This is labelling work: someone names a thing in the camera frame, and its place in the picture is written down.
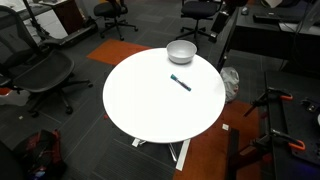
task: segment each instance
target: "table base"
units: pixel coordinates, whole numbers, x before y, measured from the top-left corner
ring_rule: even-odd
[[[139,140],[138,141],[138,146],[142,146],[144,143],[146,143],[147,141],[144,141],[144,140]],[[171,143],[168,144],[168,147],[169,147],[169,150],[170,150],[170,153],[172,155],[172,159],[174,162],[177,162],[177,154],[176,154],[176,151],[174,150],[173,146]]]

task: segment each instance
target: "mesh chair back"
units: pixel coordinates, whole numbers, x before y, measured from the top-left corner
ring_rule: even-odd
[[[116,16],[121,15],[121,6],[118,3],[118,0],[108,0],[109,3],[111,3],[113,9],[115,10]]]
[[[38,50],[19,14],[0,6],[0,74],[17,76],[13,69],[25,64]]]

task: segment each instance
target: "backpack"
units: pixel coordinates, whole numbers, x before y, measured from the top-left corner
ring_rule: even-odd
[[[46,130],[34,133],[13,150],[28,180],[60,179],[66,170],[60,153],[60,134]]]

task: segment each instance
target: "white bowl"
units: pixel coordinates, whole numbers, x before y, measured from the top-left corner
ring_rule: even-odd
[[[169,59],[177,64],[186,64],[193,59],[197,47],[185,40],[172,41],[167,45]]]

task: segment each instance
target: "table top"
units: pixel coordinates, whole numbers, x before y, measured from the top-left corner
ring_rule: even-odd
[[[320,91],[320,80],[284,72],[267,72],[266,85],[286,89],[293,94],[294,101],[300,101],[297,96],[295,97],[295,94],[317,97]],[[270,128],[288,133],[287,123],[284,118],[286,114],[282,109],[282,103],[275,103],[274,101],[268,103],[269,125]],[[287,143],[281,139],[272,139],[272,152],[276,179],[320,179],[320,166],[294,157]]]
[[[186,90],[170,77],[187,84]],[[136,53],[118,64],[103,89],[106,112],[127,134],[148,142],[174,143],[208,129],[225,104],[225,87],[216,69],[195,55],[174,64],[165,48]]]

